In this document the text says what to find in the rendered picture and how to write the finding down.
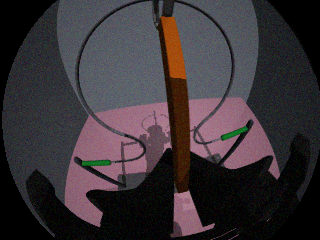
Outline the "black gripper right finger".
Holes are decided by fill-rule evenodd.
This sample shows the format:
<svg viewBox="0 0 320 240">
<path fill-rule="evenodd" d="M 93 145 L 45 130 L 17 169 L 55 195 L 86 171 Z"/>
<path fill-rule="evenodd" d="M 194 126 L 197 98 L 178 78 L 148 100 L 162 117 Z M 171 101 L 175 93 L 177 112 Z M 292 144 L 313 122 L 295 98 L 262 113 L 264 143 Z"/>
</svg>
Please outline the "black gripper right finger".
<svg viewBox="0 0 320 240">
<path fill-rule="evenodd" d="M 207 227 L 215 223 L 213 219 L 223 211 L 233 193 L 268 171 L 272 161 L 273 155 L 268 155 L 256 163 L 229 169 L 213 164 L 191 151 L 188 188 L 201 225 Z"/>
</svg>

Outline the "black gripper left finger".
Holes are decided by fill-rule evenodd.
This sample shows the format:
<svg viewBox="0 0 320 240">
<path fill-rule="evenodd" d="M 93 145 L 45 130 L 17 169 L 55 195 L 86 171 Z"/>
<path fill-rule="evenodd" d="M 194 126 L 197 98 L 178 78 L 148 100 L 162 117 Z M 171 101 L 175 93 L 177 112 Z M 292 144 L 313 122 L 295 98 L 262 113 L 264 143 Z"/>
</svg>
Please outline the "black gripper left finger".
<svg viewBox="0 0 320 240">
<path fill-rule="evenodd" d="M 171 148 L 165 149 L 163 157 L 155 165 L 147 179 L 139 187 L 127 191 L 103 191 L 92 189 L 85 193 L 101 212 L 128 217 L 149 217 L 160 219 L 165 229 L 173 233 L 173 204 L 175 204 L 175 183 L 173 183 L 173 160 Z"/>
</svg>

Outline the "orange handle with grey loop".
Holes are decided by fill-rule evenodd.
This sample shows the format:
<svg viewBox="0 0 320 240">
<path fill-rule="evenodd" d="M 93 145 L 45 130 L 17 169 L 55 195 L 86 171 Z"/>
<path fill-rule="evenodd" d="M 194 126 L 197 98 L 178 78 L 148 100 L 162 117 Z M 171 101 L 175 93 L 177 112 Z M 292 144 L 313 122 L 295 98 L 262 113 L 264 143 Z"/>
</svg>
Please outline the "orange handle with grey loop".
<svg viewBox="0 0 320 240">
<path fill-rule="evenodd" d="M 177 192 L 188 192 L 189 163 L 191 163 L 191 123 L 189 123 L 189 95 L 187 72 L 175 17 L 172 17 L 176 0 L 164 0 L 163 15 L 160 1 L 152 1 L 153 24 L 159 32 L 161 55 L 163 55 L 165 85 L 167 85 L 169 123 L 171 123 L 171 148 L 173 160 L 173 181 Z"/>
</svg>

